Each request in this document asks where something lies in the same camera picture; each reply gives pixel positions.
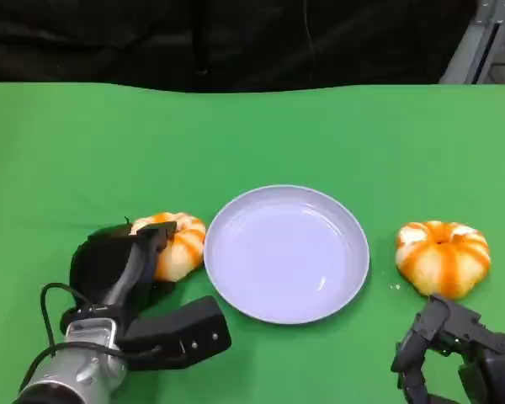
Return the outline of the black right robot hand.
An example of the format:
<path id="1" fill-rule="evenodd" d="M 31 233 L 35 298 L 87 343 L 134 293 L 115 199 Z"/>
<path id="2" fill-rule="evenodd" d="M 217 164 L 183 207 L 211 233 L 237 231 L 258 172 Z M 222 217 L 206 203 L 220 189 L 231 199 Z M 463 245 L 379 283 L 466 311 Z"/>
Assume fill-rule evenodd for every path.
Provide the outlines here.
<path id="1" fill-rule="evenodd" d="M 404 339 L 396 345 L 391 372 L 408 403 L 450 403 L 428 391 L 426 352 L 463 359 L 458 374 L 472 403 L 505 403 L 505 333 L 480 323 L 481 315 L 440 294 L 430 295 Z"/>

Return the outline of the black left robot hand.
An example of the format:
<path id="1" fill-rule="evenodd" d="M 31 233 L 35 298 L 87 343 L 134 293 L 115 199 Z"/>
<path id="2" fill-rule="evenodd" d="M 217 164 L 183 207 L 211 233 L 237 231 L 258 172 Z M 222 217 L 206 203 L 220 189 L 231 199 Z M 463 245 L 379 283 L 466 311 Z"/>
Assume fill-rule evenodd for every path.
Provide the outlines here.
<path id="1" fill-rule="evenodd" d="M 177 222 L 168 219 L 97 230 L 74 252 L 69 285 L 94 306 L 143 311 L 175 287 L 157 275 L 157 265 L 176 232 Z"/>

